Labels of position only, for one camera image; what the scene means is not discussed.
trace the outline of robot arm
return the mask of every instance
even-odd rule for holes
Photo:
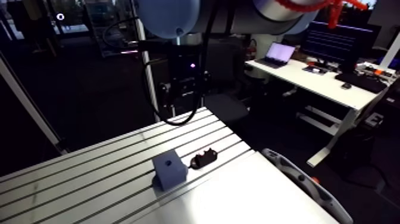
[[[301,32],[318,10],[328,5],[332,5],[330,27],[333,28],[342,8],[342,0],[135,0],[135,7],[151,33],[174,39],[189,32],[204,33],[217,1],[220,5],[211,33]],[[366,8],[357,0],[346,1]]]

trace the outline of keyboard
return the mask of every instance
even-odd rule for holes
[[[255,61],[258,62],[258,63],[261,63],[263,65],[272,67],[274,69],[278,69],[278,68],[280,68],[282,66],[285,66],[287,64],[287,62],[275,60],[273,58],[262,58],[262,59],[258,59],[258,60],[255,60]]]
[[[387,87],[378,77],[374,76],[357,76],[353,73],[343,73],[335,76],[335,79],[350,83],[354,86],[360,87],[361,89],[373,92],[374,94],[379,93]]]

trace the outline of aluminum table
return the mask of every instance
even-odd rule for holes
[[[188,114],[175,117],[183,120]],[[161,192],[151,158],[175,149],[188,165],[218,159]],[[0,223],[337,223],[206,108],[0,178]]]

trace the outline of blue cube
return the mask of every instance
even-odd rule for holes
[[[154,185],[158,185],[162,191],[186,181],[188,167],[186,167],[175,150],[162,153],[152,159],[155,169]]]

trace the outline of laptop screen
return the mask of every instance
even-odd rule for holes
[[[294,51],[294,46],[287,46],[274,42],[271,44],[271,47],[265,56],[275,60],[288,62]]]

